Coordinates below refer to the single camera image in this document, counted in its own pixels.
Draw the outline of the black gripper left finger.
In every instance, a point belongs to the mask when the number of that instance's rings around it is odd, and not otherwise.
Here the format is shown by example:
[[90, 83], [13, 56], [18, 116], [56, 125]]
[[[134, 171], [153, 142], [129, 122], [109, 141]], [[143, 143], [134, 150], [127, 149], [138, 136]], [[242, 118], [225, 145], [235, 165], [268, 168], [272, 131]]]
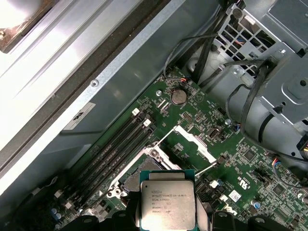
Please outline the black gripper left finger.
[[139, 209], [140, 192], [130, 192], [125, 210], [115, 212], [99, 222], [95, 216], [77, 218], [77, 231], [139, 231], [136, 212]]

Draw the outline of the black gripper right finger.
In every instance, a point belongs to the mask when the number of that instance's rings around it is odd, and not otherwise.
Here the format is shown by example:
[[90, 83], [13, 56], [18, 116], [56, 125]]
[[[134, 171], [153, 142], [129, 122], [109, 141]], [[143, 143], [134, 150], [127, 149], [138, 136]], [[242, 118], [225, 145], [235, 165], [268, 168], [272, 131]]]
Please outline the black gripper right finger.
[[196, 224], [201, 231], [275, 231], [277, 223], [265, 216], [253, 216], [246, 222], [223, 211], [207, 213], [198, 194], [196, 197]]

